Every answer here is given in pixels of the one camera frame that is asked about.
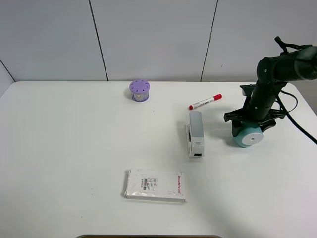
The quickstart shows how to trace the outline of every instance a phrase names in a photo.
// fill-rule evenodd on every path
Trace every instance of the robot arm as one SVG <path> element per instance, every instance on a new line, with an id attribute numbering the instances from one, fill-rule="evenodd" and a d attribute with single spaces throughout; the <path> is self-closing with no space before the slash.
<path id="1" fill-rule="evenodd" d="M 317 47 L 286 44 L 279 37 L 276 37 L 275 41 L 282 47 L 283 52 L 280 56 L 265 57 L 260 60 L 256 84 L 240 86 L 246 96 L 243 108 L 224 115 L 225 122 L 232 121 L 234 138 L 246 128 L 257 128 L 258 132 L 262 133 L 274 127 L 275 119 L 283 119 L 286 112 L 271 107 L 276 100 L 276 95 L 287 82 L 317 78 Z M 289 53 L 287 47 L 294 48 L 296 51 Z M 256 142 L 258 140 L 250 138 L 246 146 Z"/>

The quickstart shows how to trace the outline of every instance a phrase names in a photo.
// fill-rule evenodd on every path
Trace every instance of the red marker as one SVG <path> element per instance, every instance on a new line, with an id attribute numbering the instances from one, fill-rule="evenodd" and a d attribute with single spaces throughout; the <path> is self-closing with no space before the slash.
<path id="1" fill-rule="evenodd" d="M 202 100 L 202 101 L 200 101 L 200 102 L 194 103 L 194 104 L 190 105 L 188 108 L 189 108 L 189 110 L 192 110 L 192 109 L 195 109 L 195 108 L 200 107 L 200 106 L 202 106 L 202 105 L 205 105 L 205 104 L 207 104 L 207 103 L 216 101 L 216 100 L 218 100 L 218 99 L 220 99 L 220 98 L 222 98 L 222 95 L 221 95 L 221 94 L 218 94 L 218 95 L 216 95 L 216 96 L 213 96 L 212 98 L 207 98 L 207 99 Z"/>

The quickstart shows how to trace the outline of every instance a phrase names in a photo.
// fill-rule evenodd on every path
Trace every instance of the white table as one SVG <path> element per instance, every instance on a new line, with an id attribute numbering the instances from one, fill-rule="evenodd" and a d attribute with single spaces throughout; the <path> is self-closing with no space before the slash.
<path id="1" fill-rule="evenodd" d="M 242 107 L 241 84 L 151 82 L 136 103 L 129 82 L 14 83 L 0 98 L 0 237 L 317 237 L 317 146 L 285 118 L 236 147 L 223 114 Z M 285 90 L 317 137 L 316 115 Z M 199 108 L 206 155 L 191 160 L 187 107 L 218 93 Z M 129 168 L 185 171 L 188 202 L 124 198 Z"/>

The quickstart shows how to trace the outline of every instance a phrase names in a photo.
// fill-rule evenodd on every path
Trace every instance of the purple container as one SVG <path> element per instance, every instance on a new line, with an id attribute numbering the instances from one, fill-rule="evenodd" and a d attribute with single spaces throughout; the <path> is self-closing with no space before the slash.
<path id="1" fill-rule="evenodd" d="M 136 102 L 144 102 L 149 98 L 150 84 L 146 80 L 136 80 L 130 83 L 132 99 Z"/>

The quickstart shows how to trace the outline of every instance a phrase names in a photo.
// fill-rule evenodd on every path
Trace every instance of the white package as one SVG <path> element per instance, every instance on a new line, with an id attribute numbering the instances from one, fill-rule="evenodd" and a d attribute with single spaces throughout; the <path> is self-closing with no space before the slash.
<path id="1" fill-rule="evenodd" d="M 185 173 L 130 169 L 126 198 L 185 202 Z"/>

